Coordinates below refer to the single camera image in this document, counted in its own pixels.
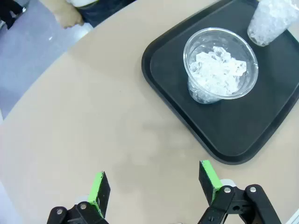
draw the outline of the metal bolt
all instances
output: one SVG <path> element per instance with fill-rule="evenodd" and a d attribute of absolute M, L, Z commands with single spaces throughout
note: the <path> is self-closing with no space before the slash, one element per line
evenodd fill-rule
<path fill-rule="evenodd" d="M 256 188 L 255 187 L 251 187 L 250 188 L 250 192 L 252 192 L 252 193 L 256 192 Z"/>
<path fill-rule="evenodd" d="M 80 209 L 86 209 L 86 204 L 84 204 L 84 203 L 81 204 L 81 205 L 80 205 Z"/>
<path fill-rule="evenodd" d="M 60 215 L 62 213 L 62 209 L 57 210 L 57 214 Z"/>
<path fill-rule="evenodd" d="M 225 188 L 225 189 L 224 189 L 224 192 L 225 192 L 225 193 L 230 193 L 230 191 L 231 191 L 230 188 Z"/>

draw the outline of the green tape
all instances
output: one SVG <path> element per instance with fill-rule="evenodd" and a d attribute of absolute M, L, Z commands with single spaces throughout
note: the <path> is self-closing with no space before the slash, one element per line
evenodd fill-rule
<path fill-rule="evenodd" d="M 206 171 L 207 176 L 209 177 L 211 184 L 213 186 L 213 198 L 212 201 L 214 201 L 216 192 L 223 186 L 220 179 L 218 178 L 212 164 L 209 160 L 203 160 L 201 161 L 201 164 L 203 168 Z"/>
<path fill-rule="evenodd" d="M 87 200 L 90 204 L 92 204 L 96 207 L 96 209 L 98 210 L 98 212 L 102 216 L 102 218 L 104 218 L 104 217 L 103 217 L 103 215 L 100 211 L 99 205 L 98 205 L 100 203 L 98 201 L 98 193 L 100 191 L 100 185 L 101 185 L 103 176 L 104 176 L 104 172 L 99 172 L 96 174 L 95 179 L 93 181 L 92 189 L 89 193 L 88 200 Z"/>

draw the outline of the dark pants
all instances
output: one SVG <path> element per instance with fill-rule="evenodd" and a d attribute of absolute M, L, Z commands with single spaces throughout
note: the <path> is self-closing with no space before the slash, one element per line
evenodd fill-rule
<path fill-rule="evenodd" d="M 13 0 L 0 0 L 0 19 L 2 19 L 9 27 L 14 22 L 10 11 L 14 14 L 20 14 L 23 7 Z"/>
<path fill-rule="evenodd" d="M 89 5 L 78 7 L 77 10 L 85 22 L 96 27 L 109 16 L 121 10 L 135 0 L 98 0 Z"/>

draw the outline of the tabletop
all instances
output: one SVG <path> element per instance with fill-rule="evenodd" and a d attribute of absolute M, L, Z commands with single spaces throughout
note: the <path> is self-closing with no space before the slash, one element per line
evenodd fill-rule
<path fill-rule="evenodd" d="M 205 159 L 241 189 L 260 184 L 283 223 L 297 210 L 298 103 L 253 159 L 230 166 L 203 149 L 142 75 L 149 43 L 213 2 L 138 0 L 25 93 L 0 126 L 0 179 L 24 223 L 46 223 L 56 206 L 70 209 L 102 170 L 109 223 L 197 223 L 208 206 L 198 181 Z"/>

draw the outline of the blue floor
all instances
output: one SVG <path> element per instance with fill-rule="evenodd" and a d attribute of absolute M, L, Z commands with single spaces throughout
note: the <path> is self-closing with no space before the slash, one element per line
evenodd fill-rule
<path fill-rule="evenodd" d="M 25 4 L 26 0 L 17 0 Z M 70 46 L 86 35 L 89 24 L 62 29 L 38 0 L 7 30 L 0 30 L 0 110 L 5 118 L 26 90 Z"/>

